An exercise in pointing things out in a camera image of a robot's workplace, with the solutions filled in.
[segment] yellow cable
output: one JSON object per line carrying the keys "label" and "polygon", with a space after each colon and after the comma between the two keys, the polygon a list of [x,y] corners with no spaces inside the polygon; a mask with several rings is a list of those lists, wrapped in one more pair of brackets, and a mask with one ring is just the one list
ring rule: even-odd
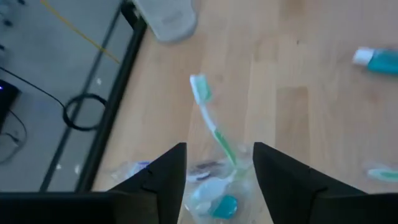
{"label": "yellow cable", "polygon": [[75,31],[78,35],[80,35],[82,38],[90,42],[92,45],[94,45],[98,50],[102,51],[104,54],[106,54],[108,57],[113,59],[116,63],[120,63],[120,61],[111,53],[109,53],[106,49],[98,45],[94,40],[91,40],[88,38],[84,33],[80,32],[74,25],[72,25],[70,22],[68,22],[64,17],[62,17],[53,7],[51,7],[46,0],[40,0],[40,2],[50,11],[52,14],[54,14],[58,19],[60,19],[64,24],[66,24],[71,30]]}

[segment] black electronic device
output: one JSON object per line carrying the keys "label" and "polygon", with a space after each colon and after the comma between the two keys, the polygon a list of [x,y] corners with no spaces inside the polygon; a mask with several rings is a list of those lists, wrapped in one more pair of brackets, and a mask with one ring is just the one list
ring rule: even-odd
{"label": "black electronic device", "polygon": [[1,193],[0,223],[177,223],[186,160],[180,143],[107,192]]}
{"label": "black electronic device", "polygon": [[398,223],[398,194],[367,194],[261,142],[253,162],[274,224]]}
{"label": "black electronic device", "polygon": [[0,131],[6,120],[7,114],[16,98],[19,90],[8,82],[0,80]]}

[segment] wooden floor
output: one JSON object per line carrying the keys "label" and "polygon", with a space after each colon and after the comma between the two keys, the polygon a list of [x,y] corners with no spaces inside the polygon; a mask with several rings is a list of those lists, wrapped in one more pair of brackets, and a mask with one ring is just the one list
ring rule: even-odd
{"label": "wooden floor", "polygon": [[[360,46],[398,47],[398,1],[197,4],[190,39],[162,45],[147,32],[95,190],[112,187],[110,172],[123,162],[153,160],[178,142],[188,142],[189,161],[208,156],[214,143],[189,84],[199,72],[228,137],[265,142],[367,192],[398,190],[366,176],[398,161],[398,77],[351,64]],[[256,220],[271,223],[266,208]]]}

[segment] toothpaste cap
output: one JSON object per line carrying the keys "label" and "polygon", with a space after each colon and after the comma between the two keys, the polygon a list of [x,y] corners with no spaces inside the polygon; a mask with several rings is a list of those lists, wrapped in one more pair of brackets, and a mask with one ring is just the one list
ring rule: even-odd
{"label": "toothpaste cap", "polygon": [[354,54],[353,63],[356,65],[368,65],[372,60],[374,49],[360,47]]}

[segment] white container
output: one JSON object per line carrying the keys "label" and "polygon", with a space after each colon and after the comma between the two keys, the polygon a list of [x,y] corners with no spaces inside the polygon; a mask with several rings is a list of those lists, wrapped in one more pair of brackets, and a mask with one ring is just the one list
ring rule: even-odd
{"label": "white container", "polygon": [[190,37],[197,26],[193,0],[133,0],[161,42],[176,42]]}

